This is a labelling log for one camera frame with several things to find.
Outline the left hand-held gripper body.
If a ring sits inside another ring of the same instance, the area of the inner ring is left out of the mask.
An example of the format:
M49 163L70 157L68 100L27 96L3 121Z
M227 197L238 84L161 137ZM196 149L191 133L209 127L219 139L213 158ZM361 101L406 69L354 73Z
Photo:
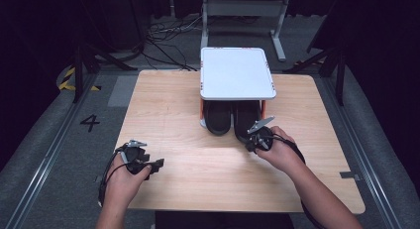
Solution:
M146 163L150 162L150 160L140 161L138 159L139 148L142 148L143 145L143 143L131 140L115 150L123 160L122 167L125 167L131 174L138 174L146 167Z

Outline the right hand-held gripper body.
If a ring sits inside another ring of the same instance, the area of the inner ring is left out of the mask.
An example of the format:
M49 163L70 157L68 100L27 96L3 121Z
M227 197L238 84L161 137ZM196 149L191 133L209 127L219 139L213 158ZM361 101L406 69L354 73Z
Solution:
M266 126L274 119L274 116L269 116L265 119L257 120L255 124L247 131L249 135L248 142L255 144L256 149L269 151L272 147L273 133L269 127Z

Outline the black shoe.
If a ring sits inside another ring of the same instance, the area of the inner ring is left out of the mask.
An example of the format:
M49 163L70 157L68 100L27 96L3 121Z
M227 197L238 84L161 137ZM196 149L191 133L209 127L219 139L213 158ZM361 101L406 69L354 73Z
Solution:
M261 116L261 104L258 100L237 101L234 104L234 130L241 143L245 144L249 140L248 130Z
M205 101L204 120L207 129L216 136L226 134L231 128L231 103L229 101Z

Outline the white shoe rack orange legs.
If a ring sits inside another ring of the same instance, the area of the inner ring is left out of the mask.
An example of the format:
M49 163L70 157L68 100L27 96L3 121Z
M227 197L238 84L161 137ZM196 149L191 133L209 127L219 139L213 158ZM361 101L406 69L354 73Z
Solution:
M203 48L202 100L269 100L276 96L268 62L260 48Z

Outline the person's right hand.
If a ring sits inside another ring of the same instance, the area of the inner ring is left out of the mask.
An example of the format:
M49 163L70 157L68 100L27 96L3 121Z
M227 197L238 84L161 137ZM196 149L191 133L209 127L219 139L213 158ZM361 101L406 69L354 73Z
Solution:
M278 140L273 141L269 151L257 150L257 155L289 176L301 173L306 168L292 148Z

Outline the person's left hand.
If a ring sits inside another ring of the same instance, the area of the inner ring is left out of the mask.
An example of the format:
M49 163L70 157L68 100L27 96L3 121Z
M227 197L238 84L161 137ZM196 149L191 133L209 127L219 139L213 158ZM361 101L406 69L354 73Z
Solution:
M131 174L123 165L122 157L117 155L111 164L112 174L108 178L103 208L127 209L151 169L146 166L139 173Z

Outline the person's dark clothing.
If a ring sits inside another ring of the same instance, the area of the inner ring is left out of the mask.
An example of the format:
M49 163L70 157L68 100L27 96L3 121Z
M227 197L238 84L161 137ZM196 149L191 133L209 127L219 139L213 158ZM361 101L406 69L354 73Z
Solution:
M288 214L157 211L156 229L294 229Z

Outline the grey tape piece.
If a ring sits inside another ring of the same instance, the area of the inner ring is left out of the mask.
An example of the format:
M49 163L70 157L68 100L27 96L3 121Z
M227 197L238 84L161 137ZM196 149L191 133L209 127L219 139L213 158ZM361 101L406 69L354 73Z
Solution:
M362 178L354 172L340 172L341 178L352 178L354 181L360 181Z

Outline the yellow black hazard tape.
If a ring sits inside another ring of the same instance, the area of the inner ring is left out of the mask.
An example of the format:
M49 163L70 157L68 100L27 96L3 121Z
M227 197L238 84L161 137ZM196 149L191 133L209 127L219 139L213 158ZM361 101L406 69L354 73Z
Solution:
M65 75L64 75L62 81L57 86L58 89L59 90L66 89L66 90L75 91L76 90L75 85L69 84L69 81L74 74L75 74L75 67L73 66L65 72ZM100 86L100 85L93 85L93 86L90 87L91 91L100 91L101 89L102 89L102 86Z

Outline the black tripod stand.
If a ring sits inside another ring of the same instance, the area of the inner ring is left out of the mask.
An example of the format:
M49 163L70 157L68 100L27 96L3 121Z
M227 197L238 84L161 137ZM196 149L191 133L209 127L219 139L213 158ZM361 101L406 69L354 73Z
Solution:
M343 89L344 89L344 78L345 78L345 67L346 57L345 50L343 48L330 48L320 52L319 54L310 57L307 60L296 63L292 68L286 69L284 73L297 73L304 68L314 64L318 61L322 61L321 66L318 70L318 74L322 77L330 76L336 71L336 85L335 85L335 96L340 106L344 105Z
M100 70L99 60L96 56L103 57L108 62L118 66L123 70L136 70L135 67L128 66L121 60L112 57L110 54L85 42L79 42L74 49L74 74L75 74L75 93L73 102L77 103L84 92L83 68L86 67L88 73L98 73Z

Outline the grey metal stand frame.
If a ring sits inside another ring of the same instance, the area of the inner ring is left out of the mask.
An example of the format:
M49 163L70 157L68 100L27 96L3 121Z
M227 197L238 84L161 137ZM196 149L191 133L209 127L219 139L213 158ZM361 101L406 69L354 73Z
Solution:
M278 60L286 61L279 34L286 16L288 4L289 0L202 0L200 48L203 49L208 46L208 18L210 16L275 17L277 19L276 26L269 34Z

